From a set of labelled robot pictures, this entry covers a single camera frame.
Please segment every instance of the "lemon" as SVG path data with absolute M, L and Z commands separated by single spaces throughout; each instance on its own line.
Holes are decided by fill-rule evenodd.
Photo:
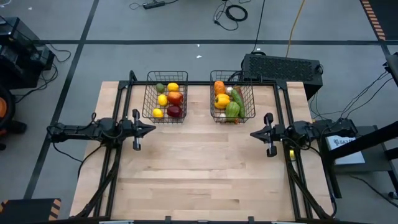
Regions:
M 169 84 L 167 85 L 167 89 L 168 89 L 169 91 L 178 91 L 179 86 L 178 86 L 176 83 L 169 83 Z
M 153 114 L 155 118 L 163 118 L 163 111 L 161 109 L 154 109 Z
M 157 102 L 161 105 L 161 106 L 166 106 L 167 105 L 167 96 L 165 94 L 160 94 L 157 97 Z

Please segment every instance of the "cucumber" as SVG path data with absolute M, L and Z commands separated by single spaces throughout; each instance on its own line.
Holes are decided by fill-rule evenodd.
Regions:
M 238 93 L 237 90 L 232 90 L 231 96 L 234 98 L 234 101 L 239 105 L 239 117 L 244 118 L 246 115 L 246 111 L 244 110 L 243 99 L 241 95 Z

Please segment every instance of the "black metal frame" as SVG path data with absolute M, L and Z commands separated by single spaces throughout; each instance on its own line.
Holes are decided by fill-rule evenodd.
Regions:
M 187 85 L 209 85 L 210 82 L 188 82 Z M 122 92 L 124 91 L 125 88 L 127 88 L 127 94 L 126 94 L 126 100 L 124 102 L 124 109 L 123 109 L 123 117 L 127 115 L 128 112 L 128 107 L 129 107 L 129 102 L 131 99 L 131 90 L 133 85 L 147 85 L 147 82 L 145 81 L 137 81 L 136 77 L 134 76 L 133 82 L 132 81 L 120 81 L 118 85 L 118 92 L 116 94 L 116 102 L 113 110 L 113 119 L 116 119 L 118 117 L 118 111 L 120 108 L 120 101 L 121 101 L 121 95 Z M 272 86 L 274 89 L 274 96 L 275 96 L 275 104 L 277 108 L 277 114 L 278 114 L 278 119 L 279 119 L 279 124 L 284 124 L 284 117 L 283 117 L 283 112 L 282 112 L 282 105 L 280 103 L 280 95 L 279 95 L 279 88 L 280 86 L 277 85 L 275 82 L 257 82 L 253 83 L 255 86 Z M 287 116 L 289 123 L 292 124 L 294 122 L 293 119 L 293 112 L 291 109 L 290 105 L 290 99 L 289 99 L 289 94 L 287 93 L 287 88 L 282 88 L 283 93 L 284 93 L 284 100 L 286 104 L 286 110 L 287 110 Z M 301 155 L 300 153 L 296 153 L 296 161 L 297 161 L 297 170 L 296 172 L 294 170 L 294 167 L 292 165 L 292 161 L 290 160 L 290 148 L 285 148 L 285 144 L 283 143 L 283 148 L 284 148 L 284 156 L 285 156 L 285 163 L 286 163 L 286 168 L 287 172 L 293 172 L 293 175 L 289 175 L 289 187 L 290 187 L 290 194 L 292 197 L 292 207 L 294 211 L 294 217 L 296 222 L 310 222 L 310 223 L 352 223 L 352 222 L 341 222 L 341 221 L 336 221 L 336 220 L 325 220 L 325 219 L 313 219 L 312 216 L 312 210 L 311 206 L 308 200 L 315 201 L 315 199 L 311 196 L 310 192 L 307 190 L 306 182 L 305 182 L 305 176 L 304 176 L 304 169 L 303 169 L 303 164 L 301 160 Z M 83 211 L 81 211 L 77 216 L 75 216 L 71 220 L 59 220 L 55 221 L 54 223 L 87 223 L 87 222 L 97 222 L 98 220 L 110 220 L 111 217 L 111 212 L 113 208 L 113 200 L 114 200 L 114 193 L 116 190 L 116 182 L 118 178 L 118 169 L 119 169 L 119 163 L 120 163 L 120 158 L 121 158 L 121 150 L 122 150 L 122 145 L 117 147 L 116 154 L 114 157 L 114 162 L 112 165 L 111 170 L 108 172 L 108 166 L 110 163 L 110 157 L 111 157 L 111 151 L 113 148 L 107 147 L 106 148 L 106 153 L 104 157 L 104 163 L 103 163 L 103 168 L 101 171 L 101 178 L 99 182 L 99 189 L 97 192 L 94 194 L 93 198 L 90 200 L 92 202 L 92 207 L 85 208 Z M 303 185 L 298 185 L 300 190 L 303 192 L 303 200 L 304 200 L 304 205 L 305 205 L 305 213 L 307 215 L 306 218 L 302 218 L 300 215 L 300 206 L 299 206 L 299 201 L 297 198 L 297 191 L 296 191 L 296 183 L 301 182 Z M 108 201 L 106 204 L 106 213 L 105 216 L 100 216 L 100 210 L 101 210 L 101 204 L 102 204 L 102 199 L 103 199 L 103 192 L 106 190 L 108 184 L 111 184 L 109 188 L 109 196 L 108 196 Z M 90 212 L 92 211 L 93 207 L 95 206 L 95 210 L 93 213 L 93 217 L 81 219 L 81 217 L 88 217 Z M 166 217 L 164 221 L 155 221 L 155 220 L 135 220 L 134 223 L 142 223 L 142 224 L 189 224 L 189 223 L 206 223 L 206 224 L 268 224 L 271 222 L 255 222 L 254 217 L 248 217 L 248 222 L 215 222 L 215 221 L 171 221 L 171 217 Z
M 381 129 L 377 129 L 376 126 L 374 126 L 374 128 L 375 131 L 369 134 L 365 134 L 355 141 L 344 144 L 332 151 L 329 151 L 327 146 L 325 146 L 324 144 L 322 144 L 322 146 L 320 147 L 321 152 L 324 152 L 321 153 L 321 158 L 323 162 L 323 168 L 325 170 L 326 180 L 328 181 L 328 184 L 331 187 L 330 189 L 333 191 L 333 194 L 336 198 L 341 198 L 341 192 L 338 186 L 335 172 L 334 161 L 336 159 L 369 149 L 370 147 L 377 146 L 378 144 L 382 144 L 390 139 L 398 137 L 398 132 L 396 131 L 398 129 L 398 121 L 389 124 Z M 325 142 L 325 138 L 321 138 L 318 140 L 319 145 L 321 144 L 321 142 Z M 392 194 L 392 198 L 397 198 L 398 174 L 395 171 L 394 165 L 392 164 L 391 160 L 398 158 L 398 148 L 386 150 L 383 144 L 382 147 L 384 149 L 384 155 L 386 157 L 386 160 L 392 167 L 392 169 L 387 172 L 394 186 L 395 192 L 390 192 L 389 194 Z

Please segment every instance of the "white cord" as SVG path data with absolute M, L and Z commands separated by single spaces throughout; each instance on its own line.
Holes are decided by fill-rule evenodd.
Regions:
M 0 7 L 4 7 L 4 6 L 7 6 L 8 4 L 10 4 L 12 2 L 12 0 L 10 0 L 10 1 L 8 1 L 7 3 L 4 3 L 4 4 L 0 4 Z

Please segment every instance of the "gray carpet floor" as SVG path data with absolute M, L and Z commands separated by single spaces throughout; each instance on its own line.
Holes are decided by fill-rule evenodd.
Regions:
M 16 119 L 29 127 L 23 135 L 1 140 L 7 144 L 7 149 L 0 152 L 0 178 L 4 180 L 0 182 L 0 201 L 24 197 L 45 138 L 45 128 L 50 124 L 65 80 L 71 73 L 73 78 L 59 121 L 85 124 L 95 109 L 101 82 L 126 80 L 130 70 L 134 70 L 140 80 L 144 80 L 151 70 L 186 70 L 190 80 L 208 80 L 212 70 L 237 70 L 244 54 L 252 50 L 252 44 L 229 44 L 228 41 L 206 44 L 206 40 L 254 40 L 262 4 L 262 1 L 244 4 L 249 12 L 248 19 L 240 22 L 236 31 L 228 32 L 212 21 L 221 1 L 180 0 L 148 11 L 143 8 L 131 10 L 132 2 L 14 0 L 0 8 L 0 15 L 20 17 L 42 40 L 70 40 L 54 46 L 72 52 L 68 61 L 56 63 L 59 76 L 47 89 L 31 94 L 17 105 Z M 181 40 L 181 43 L 188 40 L 188 44 L 159 41 L 154 44 L 103 42 L 83 45 L 79 40 L 93 3 L 98 5 L 93 10 L 92 23 L 87 27 L 87 40 Z M 285 55 L 287 46 L 277 40 L 289 39 L 300 3 L 299 0 L 266 1 L 259 39 L 275 40 L 275 43 L 259 44 L 258 49 L 267 55 Z M 220 22 L 226 27 L 236 25 L 224 17 Z M 307 0 L 293 40 L 342 40 L 341 44 L 295 44 L 290 48 L 289 57 L 319 60 L 324 66 L 324 86 L 318 92 L 317 100 L 321 113 L 342 110 L 384 71 L 385 58 L 379 45 L 344 43 L 344 40 L 377 40 L 359 0 Z M 78 45 L 82 49 L 75 55 Z M 394 53 L 398 46 L 391 45 L 388 49 Z M 60 59 L 67 56 L 62 52 L 56 54 Z M 381 84 L 375 84 L 358 104 L 369 99 Z M 396 84 L 389 82 L 350 118 L 356 125 L 378 125 L 380 128 L 394 122 L 398 114 L 397 94 Z M 339 115 L 326 117 L 336 119 Z M 396 144 L 394 140 L 386 146 L 392 148 Z M 79 159 L 83 158 L 85 147 L 84 141 L 59 144 L 61 150 Z M 33 198 L 60 197 L 61 217 L 68 217 L 78 165 L 50 147 Z M 393 190 L 385 173 L 358 176 L 385 194 Z M 346 175 L 339 175 L 338 181 L 343 198 L 337 200 L 337 218 L 367 223 L 398 222 L 397 209 L 363 183 Z

